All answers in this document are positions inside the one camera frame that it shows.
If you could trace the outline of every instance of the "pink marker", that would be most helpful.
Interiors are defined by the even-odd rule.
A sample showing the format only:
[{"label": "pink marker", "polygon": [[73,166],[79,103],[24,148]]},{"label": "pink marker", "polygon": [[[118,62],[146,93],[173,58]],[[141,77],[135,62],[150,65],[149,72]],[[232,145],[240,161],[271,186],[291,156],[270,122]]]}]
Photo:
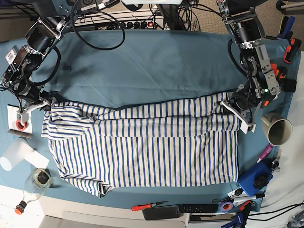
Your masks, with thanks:
[{"label": "pink marker", "polygon": [[266,150],[264,150],[264,152],[260,155],[260,158],[257,160],[257,163],[262,161],[269,154],[269,152],[271,152],[272,148],[274,148],[274,145],[269,144]]}]

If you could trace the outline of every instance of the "ceramic mug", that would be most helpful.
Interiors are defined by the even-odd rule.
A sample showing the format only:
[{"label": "ceramic mug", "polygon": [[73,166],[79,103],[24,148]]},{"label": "ceramic mug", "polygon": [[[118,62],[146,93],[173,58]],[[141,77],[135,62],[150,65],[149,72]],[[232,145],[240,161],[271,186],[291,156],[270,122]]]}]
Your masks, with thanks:
[{"label": "ceramic mug", "polygon": [[261,117],[262,129],[269,143],[280,146],[288,141],[293,126],[290,121],[276,113],[267,113]]}]

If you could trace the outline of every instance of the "screwdriver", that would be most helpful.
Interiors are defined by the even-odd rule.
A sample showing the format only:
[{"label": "screwdriver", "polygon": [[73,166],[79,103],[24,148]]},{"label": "screwdriver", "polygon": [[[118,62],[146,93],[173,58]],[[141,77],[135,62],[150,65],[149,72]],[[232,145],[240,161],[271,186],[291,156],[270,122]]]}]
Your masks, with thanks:
[{"label": "screwdriver", "polygon": [[157,205],[161,205],[163,203],[166,203],[168,201],[163,201],[163,202],[158,202],[158,203],[150,203],[150,204],[147,204],[147,205],[141,205],[141,206],[134,206],[131,208],[132,211],[139,211],[139,210],[144,210],[144,209],[147,209],[147,208],[152,208],[152,207],[155,207]]}]

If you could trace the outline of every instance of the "striped fabric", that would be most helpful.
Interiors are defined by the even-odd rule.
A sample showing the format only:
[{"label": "striped fabric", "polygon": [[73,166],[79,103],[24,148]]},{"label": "striped fabric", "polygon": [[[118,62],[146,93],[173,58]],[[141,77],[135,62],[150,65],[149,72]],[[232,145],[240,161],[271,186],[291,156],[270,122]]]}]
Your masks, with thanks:
[{"label": "striped fabric", "polygon": [[101,197],[116,187],[237,181],[238,119],[226,93],[114,110],[76,102],[46,112],[42,137],[60,177]]}]

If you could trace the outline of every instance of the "blue roll of tape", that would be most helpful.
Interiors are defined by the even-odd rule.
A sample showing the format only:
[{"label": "blue roll of tape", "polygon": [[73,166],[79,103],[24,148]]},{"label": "blue roll of tape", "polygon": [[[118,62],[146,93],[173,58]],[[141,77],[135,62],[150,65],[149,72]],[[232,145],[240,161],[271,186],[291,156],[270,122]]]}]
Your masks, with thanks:
[{"label": "blue roll of tape", "polygon": [[220,208],[222,212],[228,212],[231,209],[233,209],[233,203],[232,202],[223,202],[220,204]]}]

